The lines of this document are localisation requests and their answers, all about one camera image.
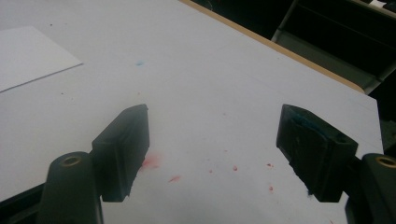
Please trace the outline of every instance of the red stain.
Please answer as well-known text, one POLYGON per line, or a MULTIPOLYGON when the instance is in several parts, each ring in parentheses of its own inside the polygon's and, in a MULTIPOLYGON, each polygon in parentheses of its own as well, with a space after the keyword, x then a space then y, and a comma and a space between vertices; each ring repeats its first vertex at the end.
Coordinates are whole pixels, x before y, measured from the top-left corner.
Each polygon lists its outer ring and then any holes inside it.
POLYGON ((151 154, 146 156, 142 163, 142 167, 140 167, 140 171, 145 169, 156 169, 158 167, 160 167, 160 156, 151 154))
POLYGON ((168 183, 170 183, 170 182, 177 182, 177 181, 180 180, 180 178, 181 178, 181 175, 174 175, 174 176, 172 176, 172 178, 168 181, 168 183))

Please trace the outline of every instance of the white tabletop surface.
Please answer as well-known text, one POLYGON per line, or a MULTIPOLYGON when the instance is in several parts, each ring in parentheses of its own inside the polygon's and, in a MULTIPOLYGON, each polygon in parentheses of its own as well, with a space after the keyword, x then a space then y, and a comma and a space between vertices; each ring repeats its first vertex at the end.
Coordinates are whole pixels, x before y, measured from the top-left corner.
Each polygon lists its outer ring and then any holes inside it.
POLYGON ((102 203, 106 223, 346 223, 346 195, 307 197, 276 148, 283 104, 381 151, 374 99, 176 0, 1 0, 0 30, 22 26, 83 65, 0 93, 1 201, 142 103, 158 168, 102 203))

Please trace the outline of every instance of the tabletop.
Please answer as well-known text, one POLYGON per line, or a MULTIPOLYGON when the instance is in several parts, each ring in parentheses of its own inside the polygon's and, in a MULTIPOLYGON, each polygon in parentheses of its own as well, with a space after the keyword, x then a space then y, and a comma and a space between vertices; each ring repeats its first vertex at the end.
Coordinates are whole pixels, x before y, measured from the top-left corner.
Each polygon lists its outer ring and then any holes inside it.
POLYGON ((0 30, 22 26, 83 65, 0 93, 0 201, 138 104, 149 163, 105 223, 346 223, 276 148, 283 104, 382 151, 374 99, 176 0, 0 1, 0 30))

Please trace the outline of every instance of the white paper sheet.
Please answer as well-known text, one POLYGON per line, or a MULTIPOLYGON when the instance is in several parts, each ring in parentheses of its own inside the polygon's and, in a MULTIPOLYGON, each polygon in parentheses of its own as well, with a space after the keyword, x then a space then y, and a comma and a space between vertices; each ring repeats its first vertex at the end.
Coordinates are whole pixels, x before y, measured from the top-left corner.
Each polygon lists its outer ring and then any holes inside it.
POLYGON ((79 59, 35 27, 0 31, 0 91, 79 64, 79 59))

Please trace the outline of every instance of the blue stain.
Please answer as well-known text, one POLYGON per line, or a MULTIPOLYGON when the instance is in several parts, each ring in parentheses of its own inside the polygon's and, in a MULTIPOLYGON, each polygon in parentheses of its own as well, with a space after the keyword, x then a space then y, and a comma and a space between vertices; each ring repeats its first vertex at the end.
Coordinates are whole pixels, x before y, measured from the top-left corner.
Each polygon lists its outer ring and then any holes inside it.
POLYGON ((143 64, 145 64, 145 62, 143 62, 143 61, 137 61, 136 66, 142 66, 143 64))

